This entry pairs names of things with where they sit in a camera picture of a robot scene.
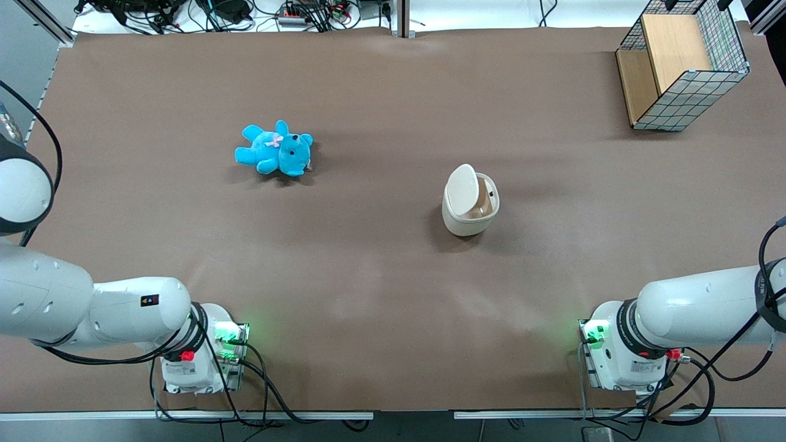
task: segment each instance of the sticker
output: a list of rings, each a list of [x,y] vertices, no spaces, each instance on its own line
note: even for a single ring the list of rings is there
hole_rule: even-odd
[[[197,374],[197,365],[195,363],[168,363],[164,364],[163,367],[167,374],[177,374],[182,376]]]
[[[660,370],[663,365],[660,361],[633,361],[630,363],[631,373],[654,373]]]
[[[146,295],[139,299],[139,305],[148,307],[151,305],[158,305],[158,295]]]

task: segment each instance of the warning label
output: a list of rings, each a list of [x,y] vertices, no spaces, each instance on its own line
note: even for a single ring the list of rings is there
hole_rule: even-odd
[[[189,376],[191,374],[197,374],[197,365],[195,363],[168,363],[164,365],[164,371],[167,374],[175,374],[181,376]]]
[[[633,361],[630,364],[630,372],[652,373],[657,370],[660,370],[661,367],[663,367],[663,364],[660,361],[646,361],[646,362]]]

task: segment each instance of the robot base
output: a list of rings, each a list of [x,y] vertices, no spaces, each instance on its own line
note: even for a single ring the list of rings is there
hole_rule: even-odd
[[[635,391],[647,396],[658,385],[666,370],[666,357],[646,359],[629,350],[617,330],[617,311],[623,302],[613,300],[601,304],[587,321],[579,325],[582,338],[590,335],[601,340],[585,346],[589,383],[595,388]]]
[[[162,358],[162,374],[166,389],[170,393],[191,392],[195,394],[210,394],[224,391],[222,375],[230,391],[237,391],[241,386],[243,366],[239,361],[245,357],[244,345],[231,345],[221,340],[217,325],[230,324],[234,330],[234,341],[248,342],[248,324],[234,324],[232,318],[223,307],[216,304],[201,304],[208,317],[205,327],[208,332],[206,341],[194,352],[193,360],[170,362]],[[216,367],[213,352],[210,351],[208,341],[218,357],[222,373]]]

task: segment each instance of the brown paper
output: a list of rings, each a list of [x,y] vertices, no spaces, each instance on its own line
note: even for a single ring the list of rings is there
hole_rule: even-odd
[[[786,201],[786,96],[764,39],[744,29],[752,73],[664,134],[628,127],[625,33],[80,35],[42,107],[64,172],[30,246],[97,282],[179,278],[252,324],[296,410],[578,408],[579,319],[653,280],[753,264]],[[314,136],[300,180],[234,162],[246,125],[278,119]],[[53,166],[39,125],[29,149]],[[463,163],[502,201],[469,239],[439,211]],[[144,365],[0,345],[0,411],[152,406]],[[727,363],[759,356],[740,346]],[[719,384],[718,406],[786,406],[785,370],[776,353],[756,378]],[[247,383],[236,402],[261,398]]]

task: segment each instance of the small trash can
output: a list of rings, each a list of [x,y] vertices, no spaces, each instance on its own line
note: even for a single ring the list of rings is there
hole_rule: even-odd
[[[443,194],[443,221],[456,236],[479,234],[489,227],[499,211],[499,194],[494,181],[475,172],[469,164],[459,166],[447,180]]]

